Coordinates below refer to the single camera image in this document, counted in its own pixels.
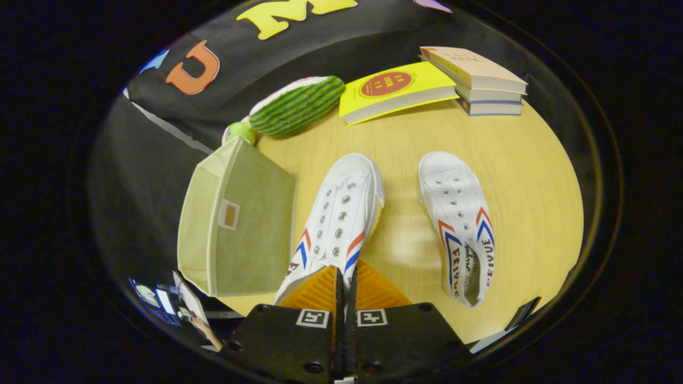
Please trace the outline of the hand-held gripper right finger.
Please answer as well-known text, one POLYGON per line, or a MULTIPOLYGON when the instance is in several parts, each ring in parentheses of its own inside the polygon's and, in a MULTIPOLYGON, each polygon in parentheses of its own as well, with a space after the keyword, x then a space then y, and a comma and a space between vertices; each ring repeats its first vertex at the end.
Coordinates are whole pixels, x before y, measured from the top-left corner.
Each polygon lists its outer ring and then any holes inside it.
POLYGON ((359 261, 347 296, 347 372, 356 378, 419 378, 468 364, 472 354, 435 304, 411 302, 359 261))

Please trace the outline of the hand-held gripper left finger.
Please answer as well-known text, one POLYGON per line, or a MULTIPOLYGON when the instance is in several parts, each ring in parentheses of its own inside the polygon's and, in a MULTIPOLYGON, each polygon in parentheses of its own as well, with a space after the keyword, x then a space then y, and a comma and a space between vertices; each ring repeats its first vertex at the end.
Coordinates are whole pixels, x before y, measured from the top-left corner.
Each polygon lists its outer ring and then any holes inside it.
POLYGON ((344 297, 334 266, 279 305, 258 304, 227 340, 227 360, 271 381, 332 381, 343 366, 344 297))

